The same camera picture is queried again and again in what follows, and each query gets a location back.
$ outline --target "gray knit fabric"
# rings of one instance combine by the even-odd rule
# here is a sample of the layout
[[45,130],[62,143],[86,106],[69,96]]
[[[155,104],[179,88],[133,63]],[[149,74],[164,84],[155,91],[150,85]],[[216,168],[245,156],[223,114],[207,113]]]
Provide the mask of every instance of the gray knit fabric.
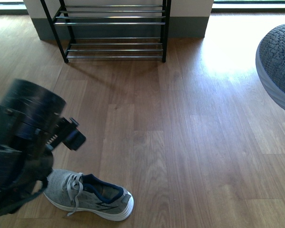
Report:
[[285,93],[285,24],[274,28],[263,38],[259,55],[268,76]]

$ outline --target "black strap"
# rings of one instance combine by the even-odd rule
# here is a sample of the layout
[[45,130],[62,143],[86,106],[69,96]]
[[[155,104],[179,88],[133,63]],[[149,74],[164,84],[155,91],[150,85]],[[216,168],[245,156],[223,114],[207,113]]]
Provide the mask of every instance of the black strap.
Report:
[[4,208],[1,208],[0,209],[0,216],[6,215],[6,214],[10,213],[11,211],[14,211],[14,210],[20,208],[23,204],[35,199],[37,196],[39,196],[41,193],[44,192],[44,190],[47,188],[47,186],[48,186],[48,180],[47,180],[47,178],[45,178],[44,180],[42,180],[42,188],[38,192],[34,193],[33,195],[31,195],[31,196],[29,196],[23,200],[15,202],[14,204],[11,204],[11,205],[8,205]]

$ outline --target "gray sneaker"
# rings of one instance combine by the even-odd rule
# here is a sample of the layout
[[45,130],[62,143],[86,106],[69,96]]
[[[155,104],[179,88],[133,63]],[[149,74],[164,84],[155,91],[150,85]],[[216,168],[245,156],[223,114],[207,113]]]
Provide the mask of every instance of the gray sneaker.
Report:
[[48,176],[46,198],[56,207],[71,211],[90,211],[105,219],[121,221],[132,212],[134,200],[125,188],[68,170],[53,170]]

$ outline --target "gray shoelace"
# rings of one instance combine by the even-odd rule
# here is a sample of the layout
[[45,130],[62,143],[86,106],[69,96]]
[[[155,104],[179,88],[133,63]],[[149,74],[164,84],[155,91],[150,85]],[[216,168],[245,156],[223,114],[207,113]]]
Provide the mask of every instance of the gray shoelace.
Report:
[[79,201],[78,201],[78,196],[83,191],[83,185],[82,185],[82,179],[81,176],[83,173],[78,173],[78,174],[71,174],[67,177],[66,181],[62,185],[62,190],[66,188],[68,196],[73,203],[75,201],[75,208],[72,212],[68,213],[67,216],[72,215],[77,211],[77,208],[79,206]]

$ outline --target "wooden floor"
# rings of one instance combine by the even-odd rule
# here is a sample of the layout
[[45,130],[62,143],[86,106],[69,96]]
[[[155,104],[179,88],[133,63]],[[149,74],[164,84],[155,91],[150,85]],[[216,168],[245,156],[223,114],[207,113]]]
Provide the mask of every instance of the wooden floor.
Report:
[[285,111],[255,69],[285,14],[211,15],[206,37],[171,38],[167,62],[71,61],[28,16],[0,16],[0,99],[14,78],[63,97],[87,137],[55,168],[125,186],[132,215],[66,217],[42,195],[0,228],[285,228]]

